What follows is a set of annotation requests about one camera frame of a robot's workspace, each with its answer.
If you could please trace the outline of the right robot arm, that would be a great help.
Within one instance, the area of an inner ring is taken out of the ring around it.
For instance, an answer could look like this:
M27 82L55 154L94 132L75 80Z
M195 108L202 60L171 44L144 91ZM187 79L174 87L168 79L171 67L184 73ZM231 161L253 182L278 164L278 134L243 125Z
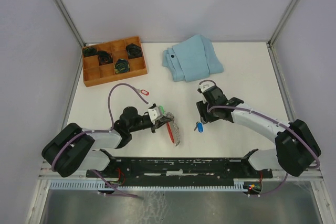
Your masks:
M228 99L214 81L201 81L197 90L204 97L196 104L201 123L228 121L273 142L271 149L254 149L244 156L247 161L242 162L241 172L246 177L254 177L264 169L283 169L298 177L308 168L320 167L321 149L306 122L281 121L253 109L239 98Z

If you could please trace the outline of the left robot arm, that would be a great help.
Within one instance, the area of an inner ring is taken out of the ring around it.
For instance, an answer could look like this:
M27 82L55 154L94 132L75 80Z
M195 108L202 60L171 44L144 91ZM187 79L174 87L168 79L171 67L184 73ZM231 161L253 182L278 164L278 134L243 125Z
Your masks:
M110 130L84 130L76 123L68 124L42 150L42 157L61 177L68 177L78 169L95 169L110 177L116 171L108 148L121 149L132 140L132 133L150 129L155 133L164 125L174 123L172 113L152 106L143 115L129 106L123 110Z

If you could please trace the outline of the red handled metal keyring holder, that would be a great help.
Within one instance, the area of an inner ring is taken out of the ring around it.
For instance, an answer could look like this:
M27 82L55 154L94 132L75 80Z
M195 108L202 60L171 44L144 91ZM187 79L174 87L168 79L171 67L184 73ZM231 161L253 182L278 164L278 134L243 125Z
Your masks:
M167 127L167 130L168 130L171 142L175 146L178 146L181 142L181 140L180 140L180 129L175 122L175 117L170 112L167 112L165 114L165 116L170 119L170 121L166 123L166 127Z

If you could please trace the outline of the key with blue tag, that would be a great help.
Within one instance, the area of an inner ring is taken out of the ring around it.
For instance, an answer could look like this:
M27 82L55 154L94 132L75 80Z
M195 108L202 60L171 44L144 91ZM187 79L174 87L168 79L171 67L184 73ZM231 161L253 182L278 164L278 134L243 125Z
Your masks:
M203 124L201 122L196 122L194 131L198 131L199 133L202 133L203 130Z

